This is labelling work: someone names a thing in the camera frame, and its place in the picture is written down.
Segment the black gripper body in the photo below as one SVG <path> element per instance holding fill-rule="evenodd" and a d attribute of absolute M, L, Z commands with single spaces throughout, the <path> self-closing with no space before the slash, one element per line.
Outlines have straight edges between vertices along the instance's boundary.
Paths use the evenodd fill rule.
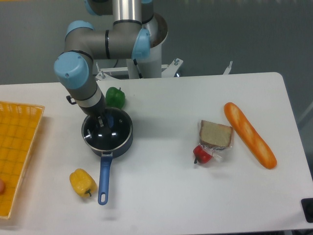
<path fill-rule="evenodd" d="M 67 95 L 66 99 L 71 105 L 77 104 L 86 115 L 91 117 L 103 116 L 106 107 L 105 98 L 102 94 L 94 95 L 87 100 L 75 100 L 70 95 Z"/>

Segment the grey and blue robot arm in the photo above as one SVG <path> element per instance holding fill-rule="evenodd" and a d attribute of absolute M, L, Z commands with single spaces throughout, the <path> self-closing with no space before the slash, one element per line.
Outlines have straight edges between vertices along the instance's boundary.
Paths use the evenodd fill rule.
<path fill-rule="evenodd" d="M 54 72 L 83 112 L 104 126 L 106 101 L 93 78 L 93 62 L 148 58 L 150 32 L 143 24 L 154 15 L 153 1 L 87 0 L 85 6 L 97 16 L 113 15 L 112 29 L 96 31 L 88 22 L 72 22 L 67 28 L 64 52 L 54 63 Z"/>

